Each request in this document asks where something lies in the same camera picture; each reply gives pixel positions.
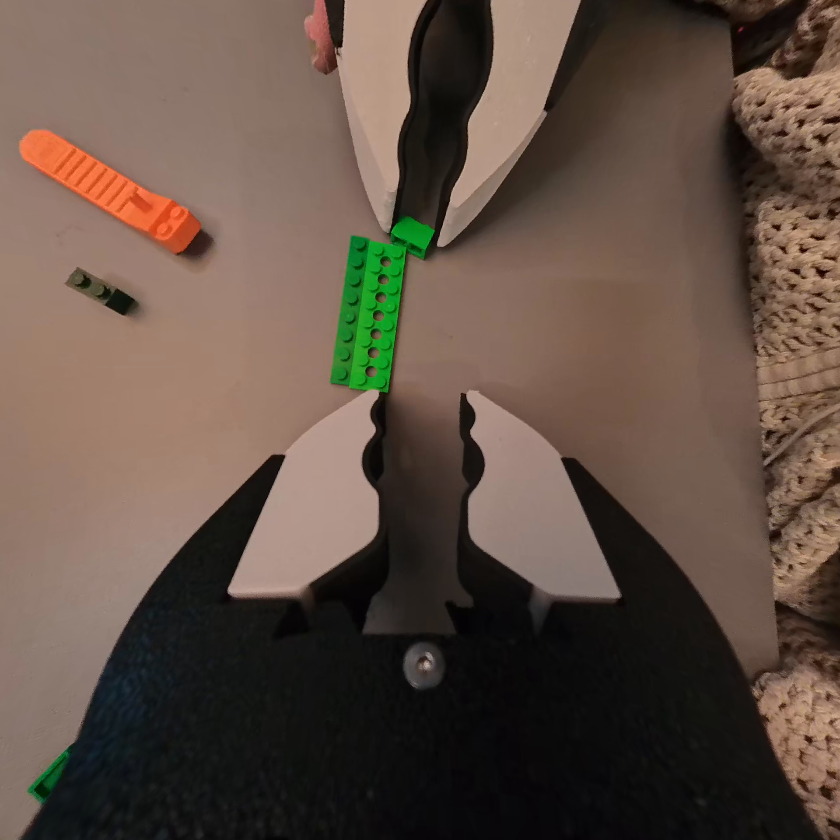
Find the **person's right hand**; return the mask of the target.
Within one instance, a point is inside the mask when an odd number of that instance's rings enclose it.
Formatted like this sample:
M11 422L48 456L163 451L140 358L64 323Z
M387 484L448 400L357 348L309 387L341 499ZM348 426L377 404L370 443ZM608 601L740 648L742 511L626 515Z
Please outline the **person's right hand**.
M338 49L343 43L344 1L314 1L304 19L304 32L311 49L314 69L329 75L338 65Z

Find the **cream knit sweater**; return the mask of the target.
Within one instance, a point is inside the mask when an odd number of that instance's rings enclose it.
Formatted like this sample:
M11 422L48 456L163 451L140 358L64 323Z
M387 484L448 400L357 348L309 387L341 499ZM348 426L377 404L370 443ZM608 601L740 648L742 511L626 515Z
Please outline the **cream knit sweater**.
M753 695L839 838L839 2L717 2L731 23L780 664Z

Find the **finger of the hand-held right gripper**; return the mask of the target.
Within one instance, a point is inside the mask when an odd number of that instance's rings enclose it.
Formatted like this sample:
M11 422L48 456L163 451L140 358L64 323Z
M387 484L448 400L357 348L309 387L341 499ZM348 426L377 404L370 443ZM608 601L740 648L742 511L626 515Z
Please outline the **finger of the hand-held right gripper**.
M437 245L451 245L495 195L547 115L578 1L491 1L486 85L466 126L465 162Z
M416 85L414 54L434 7L425 1L343 3L343 104L364 190L385 232L394 223L403 180L401 143Z

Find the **green flat lego tile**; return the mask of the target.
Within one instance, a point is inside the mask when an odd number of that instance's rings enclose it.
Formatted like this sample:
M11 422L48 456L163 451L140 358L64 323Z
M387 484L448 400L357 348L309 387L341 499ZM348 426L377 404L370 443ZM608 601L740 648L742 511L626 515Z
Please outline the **green flat lego tile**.
M28 787L28 794L40 805L48 800L52 791L56 788L67 766L74 746L75 744L71 744L67 747Z

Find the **wide green lego plate with holes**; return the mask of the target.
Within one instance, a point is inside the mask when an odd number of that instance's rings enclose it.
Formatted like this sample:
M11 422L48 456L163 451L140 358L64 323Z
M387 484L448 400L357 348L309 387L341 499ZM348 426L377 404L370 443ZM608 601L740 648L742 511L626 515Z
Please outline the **wide green lego plate with holes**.
M355 390L390 390L405 263L404 247L369 243L350 368Z

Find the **orange brick separator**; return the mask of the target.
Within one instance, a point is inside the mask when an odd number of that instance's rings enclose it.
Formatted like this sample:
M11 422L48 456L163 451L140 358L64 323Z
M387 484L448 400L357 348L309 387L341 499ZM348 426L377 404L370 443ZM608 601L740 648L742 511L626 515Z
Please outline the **orange brick separator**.
M146 190L55 133L31 130L18 148L36 170L174 255L202 232L185 206Z

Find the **small dark green grey brick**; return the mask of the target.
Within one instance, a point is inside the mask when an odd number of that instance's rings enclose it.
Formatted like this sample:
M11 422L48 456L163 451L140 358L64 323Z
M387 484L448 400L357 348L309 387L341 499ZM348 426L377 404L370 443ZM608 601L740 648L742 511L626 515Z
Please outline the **small dark green grey brick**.
M131 295L82 268L75 268L66 279L65 285L120 316L129 316L139 307L139 303Z

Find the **small bright green lego brick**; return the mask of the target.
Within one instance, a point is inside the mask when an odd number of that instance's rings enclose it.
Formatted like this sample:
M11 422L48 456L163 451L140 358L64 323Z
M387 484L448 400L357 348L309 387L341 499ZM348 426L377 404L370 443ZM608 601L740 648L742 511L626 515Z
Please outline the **small bright green lego brick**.
M393 245L402 247L407 254L425 259L435 237L434 228L410 216L402 216L393 225L390 239Z

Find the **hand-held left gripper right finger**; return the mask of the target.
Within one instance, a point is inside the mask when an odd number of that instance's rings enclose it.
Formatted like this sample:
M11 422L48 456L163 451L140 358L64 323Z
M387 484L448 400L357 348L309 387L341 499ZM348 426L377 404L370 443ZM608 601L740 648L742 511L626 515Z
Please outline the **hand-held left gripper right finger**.
M538 633L556 604L621 591L560 452L480 392L461 395L461 585L503 626Z

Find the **narrow green lego plate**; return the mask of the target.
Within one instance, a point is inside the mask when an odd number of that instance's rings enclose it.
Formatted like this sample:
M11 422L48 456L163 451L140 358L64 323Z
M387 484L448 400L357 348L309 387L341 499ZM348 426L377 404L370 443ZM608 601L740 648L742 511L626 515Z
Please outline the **narrow green lego plate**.
M339 319L332 353L332 384L350 386L352 359L361 311L361 294L370 240L353 235L343 278Z

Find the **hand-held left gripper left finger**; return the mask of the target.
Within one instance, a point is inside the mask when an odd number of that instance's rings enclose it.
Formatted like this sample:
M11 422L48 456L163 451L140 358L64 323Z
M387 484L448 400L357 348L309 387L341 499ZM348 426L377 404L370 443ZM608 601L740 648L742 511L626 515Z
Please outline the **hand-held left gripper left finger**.
M228 584L238 601L341 600L352 565L379 536L379 494L365 465L380 432L380 392L361 392L288 449Z

